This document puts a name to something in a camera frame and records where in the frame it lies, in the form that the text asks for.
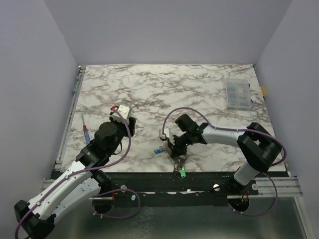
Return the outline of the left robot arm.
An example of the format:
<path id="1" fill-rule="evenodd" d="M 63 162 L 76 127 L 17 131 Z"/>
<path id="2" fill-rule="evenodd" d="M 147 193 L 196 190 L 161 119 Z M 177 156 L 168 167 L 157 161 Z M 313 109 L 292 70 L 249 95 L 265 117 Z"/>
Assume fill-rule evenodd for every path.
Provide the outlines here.
<path id="1" fill-rule="evenodd" d="M 24 229 L 29 239 L 44 239 L 63 216 L 86 199 L 120 192 L 103 169 L 111 166 L 110 157 L 122 146 L 123 138 L 132 139 L 136 121 L 119 111 L 112 112 L 110 120 L 99 126 L 62 175 L 32 199 L 18 201 L 14 206 L 18 221 L 15 238 Z"/>

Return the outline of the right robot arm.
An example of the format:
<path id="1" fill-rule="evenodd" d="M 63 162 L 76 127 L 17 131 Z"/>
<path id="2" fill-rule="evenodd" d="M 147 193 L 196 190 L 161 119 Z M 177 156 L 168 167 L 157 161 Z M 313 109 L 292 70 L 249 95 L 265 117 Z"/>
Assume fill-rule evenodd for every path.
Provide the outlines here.
<path id="1" fill-rule="evenodd" d="M 171 157 L 186 155 L 187 148 L 194 144 L 223 144 L 241 149 L 246 162 L 233 174 L 229 189 L 240 195 L 247 184 L 260 173 L 268 172 L 278 155 L 284 151 L 279 141 L 270 135 L 259 123 L 253 122 L 246 128 L 222 128 L 209 122 L 198 125 L 187 114 L 183 114 L 175 124 L 183 132 L 177 136 L 163 127 L 161 140 L 165 140 Z"/>

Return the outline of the green key tag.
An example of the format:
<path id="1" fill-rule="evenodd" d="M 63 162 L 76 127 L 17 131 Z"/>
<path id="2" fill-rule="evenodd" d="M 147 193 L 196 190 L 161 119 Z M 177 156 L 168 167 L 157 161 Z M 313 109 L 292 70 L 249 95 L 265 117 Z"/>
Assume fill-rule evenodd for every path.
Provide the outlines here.
<path id="1" fill-rule="evenodd" d="M 179 171 L 179 174 L 181 176 L 181 178 L 185 178 L 186 177 L 186 171 L 184 168 L 181 168 L 180 171 Z"/>

